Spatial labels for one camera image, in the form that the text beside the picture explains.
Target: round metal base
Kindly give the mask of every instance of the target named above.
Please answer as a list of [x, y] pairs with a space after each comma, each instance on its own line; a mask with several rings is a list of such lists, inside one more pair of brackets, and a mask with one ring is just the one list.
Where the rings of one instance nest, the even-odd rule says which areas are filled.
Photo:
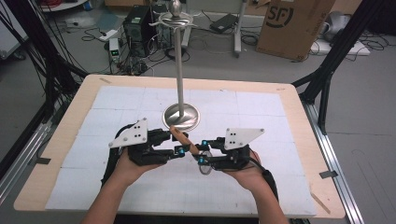
[[174, 125], [182, 132], [188, 132], [198, 126], [201, 115], [197, 108], [192, 105], [184, 104], [184, 116], [178, 113], [178, 104], [169, 106], [163, 112], [163, 124], [169, 128]]

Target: white mounting plate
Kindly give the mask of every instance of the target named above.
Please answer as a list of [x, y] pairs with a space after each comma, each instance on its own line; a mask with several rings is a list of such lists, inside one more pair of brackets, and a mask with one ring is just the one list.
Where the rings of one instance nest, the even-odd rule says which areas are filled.
[[225, 133], [224, 149], [244, 147], [264, 133], [264, 129], [229, 128]]
[[138, 120], [130, 129], [108, 144], [109, 147], [126, 147], [142, 144], [148, 141], [148, 121], [146, 118]]

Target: power strip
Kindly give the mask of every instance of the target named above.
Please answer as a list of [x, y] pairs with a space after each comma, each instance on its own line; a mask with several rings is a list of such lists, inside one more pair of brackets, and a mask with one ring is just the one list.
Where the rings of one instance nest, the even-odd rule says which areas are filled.
[[114, 34], [116, 34], [117, 31], [116, 30], [110, 30], [106, 33], [106, 35], [102, 35], [101, 37], [99, 37], [99, 39], [101, 40], [108, 40], [111, 36], [113, 36]]

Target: person's left hand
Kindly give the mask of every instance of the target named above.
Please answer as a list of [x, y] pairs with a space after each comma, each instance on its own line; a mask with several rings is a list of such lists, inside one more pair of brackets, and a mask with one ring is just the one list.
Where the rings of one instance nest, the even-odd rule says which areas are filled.
[[138, 166], [133, 161], [129, 160], [128, 150], [125, 148], [121, 155], [116, 169], [110, 178], [116, 178], [117, 182], [125, 187], [132, 185], [143, 173], [155, 169], [161, 164]]

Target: background desk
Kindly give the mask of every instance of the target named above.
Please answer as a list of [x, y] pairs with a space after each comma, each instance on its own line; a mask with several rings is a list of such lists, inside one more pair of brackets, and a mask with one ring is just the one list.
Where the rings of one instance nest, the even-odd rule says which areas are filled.
[[[159, 77], [88, 76], [42, 154], [44, 158], [51, 158], [51, 162], [48, 165], [38, 164], [35, 166], [14, 203], [17, 210], [45, 210], [64, 157], [73, 145], [78, 129], [90, 110], [96, 93], [101, 86], [105, 85], [175, 88], [176, 81], [173, 78]], [[226, 89], [279, 94], [311, 189], [311, 195], [318, 212], [317, 217], [344, 217], [345, 211], [332, 180], [330, 178], [321, 179], [319, 176], [320, 172], [327, 170], [327, 166], [293, 86], [290, 84], [185, 79], [184, 88]]]

